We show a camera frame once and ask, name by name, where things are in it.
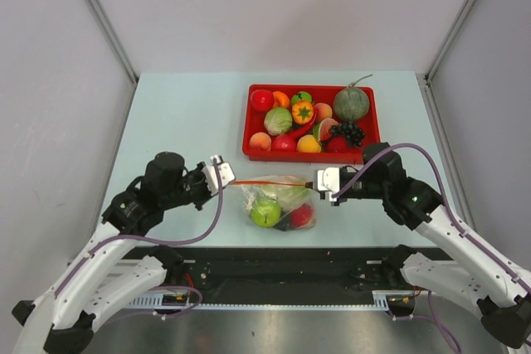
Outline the white cauliflower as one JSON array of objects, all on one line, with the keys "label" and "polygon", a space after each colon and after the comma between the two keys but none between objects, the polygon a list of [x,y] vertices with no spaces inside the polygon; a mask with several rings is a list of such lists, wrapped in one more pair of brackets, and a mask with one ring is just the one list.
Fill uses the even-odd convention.
[{"label": "white cauliflower", "polygon": [[264,185],[261,193],[276,200],[284,211],[293,211],[302,206],[308,196],[309,190],[301,186]]}]

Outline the clear zip top bag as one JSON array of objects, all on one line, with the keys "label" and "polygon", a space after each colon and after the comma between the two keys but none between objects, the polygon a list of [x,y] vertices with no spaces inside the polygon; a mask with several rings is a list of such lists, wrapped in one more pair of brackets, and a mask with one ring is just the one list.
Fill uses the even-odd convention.
[{"label": "clear zip top bag", "polygon": [[306,177],[270,175],[231,184],[247,224],[262,230],[309,230],[317,218]]}]

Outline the dark purple fruit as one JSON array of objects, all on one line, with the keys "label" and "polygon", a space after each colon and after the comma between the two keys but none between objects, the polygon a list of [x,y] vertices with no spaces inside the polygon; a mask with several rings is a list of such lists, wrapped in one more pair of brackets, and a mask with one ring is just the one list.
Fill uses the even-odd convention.
[{"label": "dark purple fruit", "polygon": [[273,228],[281,231],[292,230],[291,217],[288,214],[283,215]]}]

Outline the green apple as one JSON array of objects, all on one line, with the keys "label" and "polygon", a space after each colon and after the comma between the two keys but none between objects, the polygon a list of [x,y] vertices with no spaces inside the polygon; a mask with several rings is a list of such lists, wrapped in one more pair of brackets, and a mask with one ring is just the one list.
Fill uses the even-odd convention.
[{"label": "green apple", "polygon": [[262,197],[252,203],[249,217],[259,227],[271,228],[280,221],[281,213],[281,207],[276,200]]}]

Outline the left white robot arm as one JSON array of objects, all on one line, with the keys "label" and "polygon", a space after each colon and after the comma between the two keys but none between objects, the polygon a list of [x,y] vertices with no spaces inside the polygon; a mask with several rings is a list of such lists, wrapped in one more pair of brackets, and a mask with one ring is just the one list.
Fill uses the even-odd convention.
[{"label": "left white robot arm", "polygon": [[[163,152],[142,176],[116,195],[80,253],[42,295],[12,310],[22,330],[16,353],[81,353],[95,333],[126,304],[149,290],[172,288],[183,267],[174,248],[209,236],[222,212],[223,191],[234,182],[231,165],[219,155],[187,170],[183,157]],[[212,223],[187,240],[158,240],[147,234],[165,211],[217,199]]]}]

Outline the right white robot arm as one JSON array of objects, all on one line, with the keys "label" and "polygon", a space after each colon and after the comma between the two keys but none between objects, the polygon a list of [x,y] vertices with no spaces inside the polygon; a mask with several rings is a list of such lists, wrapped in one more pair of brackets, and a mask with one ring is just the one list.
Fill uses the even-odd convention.
[{"label": "right white robot arm", "polygon": [[363,150],[361,169],[319,169],[305,186],[332,206],[349,199],[381,201],[392,221],[429,240],[457,264],[438,265],[420,251],[399,245],[382,268],[389,287],[401,289],[410,284],[438,293],[475,315],[503,345],[513,349],[529,345],[529,270],[503,255],[457,217],[435,161],[416,144],[410,147],[426,157],[438,187],[407,175],[398,154],[407,146],[371,144]]}]

